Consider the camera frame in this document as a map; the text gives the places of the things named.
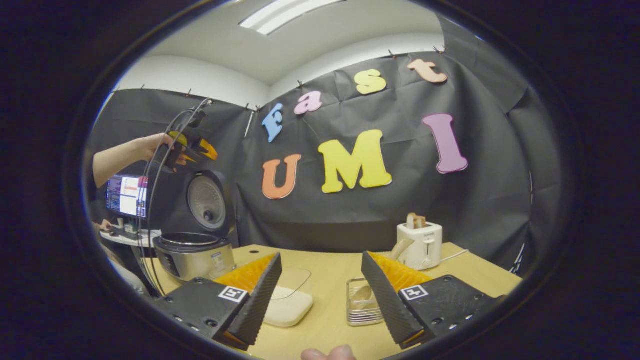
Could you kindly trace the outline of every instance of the foam letter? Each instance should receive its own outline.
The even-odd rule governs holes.
[[[321,144],[318,151],[324,155],[324,193],[342,191],[342,183],[338,181],[338,172],[349,189],[356,186],[358,174],[362,167],[360,186],[373,188],[391,183],[391,174],[385,169],[380,149],[382,131],[368,130],[360,135],[350,154],[338,140],[331,140]]]
[[[435,66],[436,64],[434,63],[431,63],[431,62],[426,63],[424,62],[424,60],[418,59],[411,62],[411,64],[409,64],[409,66],[407,67],[409,69],[416,70],[423,79],[425,79],[426,81],[429,81],[430,83],[443,83],[447,81],[446,74],[444,73],[436,74],[436,72],[433,71],[432,68]]]
[[[282,126],[278,125],[282,122],[280,110],[282,110],[282,104],[277,104],[262,121],[262,125],[267,128],[267,133],[269,133],[269,142],[272,142],[282,130]]]
[[[298,99],[299,104],[293,112],[297,115],[302,115],[308,111],[318,110],[322,106],[320,96],[322,96],[322,93],[319,91],[313,91],[309,94],[302,95],[302,97]]]
[[[460,154],[460,148],[451,127],[453,117],[448,114],[436,114],[427,116],[422,119],[422,122],[431,128],[433,137],[436,140],[436,146],[440,154],[438,172],[447,174],[465,170],[469,166],[469,162]]]
[[[381,78],[380,75],[380,71],[374,69],[359,72],[353,78],[356,84],[358,84],[356,89],[362,95],[382,91],[387,87],[387,82]]]
[[[302,159],[302,155],[293,154],[284,158],[287,164],[287,177],[284,185],[276,187],[276,170],[280,160],[270,160],[262,166],[264,169],[264,177],[262,178],[262,193],[269,199],[283,199],[287,197],[296,186],[296,173],[298,170],[298,161]]]

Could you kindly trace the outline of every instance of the wooden table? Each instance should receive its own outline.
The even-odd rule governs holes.
[[[463,249],[452,243],[442,244],[442,259],[458,254]],[[248,352],[265,360],[299,360],[307,348],[317,348],[328,354],[338,345],[349,344],[358,359],[381,359],[401,351],[391,338],[384,322],[352,327],[346,319],[346,283],[364,277],[360,271],[362,253],[333,254],[278,250],[260,245],[234,249],[238,266],[280,252],[283,271],[288,268],[305,269],[312,273],[308,289],[314,305],[302,321],[293,327],[279,328],[263,324],[256,344]],[[164,291],[169,293],[182,283],[166,273],[157,259],[158,278]],[[432,278],[453,275],[491,297],[508,294],[521,281],[502,268],[466,252],[423,271]]]

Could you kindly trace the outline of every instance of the yellow letter m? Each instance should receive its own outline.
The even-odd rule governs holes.
[[[358,181],[360,168],[362,178],[360,186],[374,188],[391,183],[391,174],[385,169],[380,149],[382,131],[369,130],[358,135],[353,153],[350,154],[338,140],[321,144],[318,151],[324,155],[324,193],[342,191],[342,183],[338,181],[338,173],[349,189],[353,189]]]

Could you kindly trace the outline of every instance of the ceiling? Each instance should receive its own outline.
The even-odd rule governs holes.
[[[442,33],[435,14],[407,0],[347,0],[305,14],[266,36],[238,24],[273,0],[230,1],[182,28],[147,56],[185,56],[266,85],[331,51],[402,33]]]

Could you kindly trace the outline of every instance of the person's hand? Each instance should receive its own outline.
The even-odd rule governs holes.
[[[151,158],[153,158],[154,152],[156,151],[156,148],[160,141],[162,141],[163,144],[169,146],[173,142],[173,138],[167,134],[162,133],[147,136],[145,138],[135,139],[142,160],[151,161]],[[187,165],[187,159],[184,157],[184,154],[180,154],[178,160],[176,160],[175,163],[178,165]]]
[[[100,230],[105,230],[107,227],[111,226],[111,223],[108,222],[106,219],[104,219],[102,221],[102,224],[100,225]]]
[[[356,357],[353,355],[351,351],[351,347],[349,345],[343,345],[341,347],[334,348],[331,350],[329,355],[324,355],[320,350],[310,348],[306,349],[300,355],[300,359],[302,360],[356,360]]]

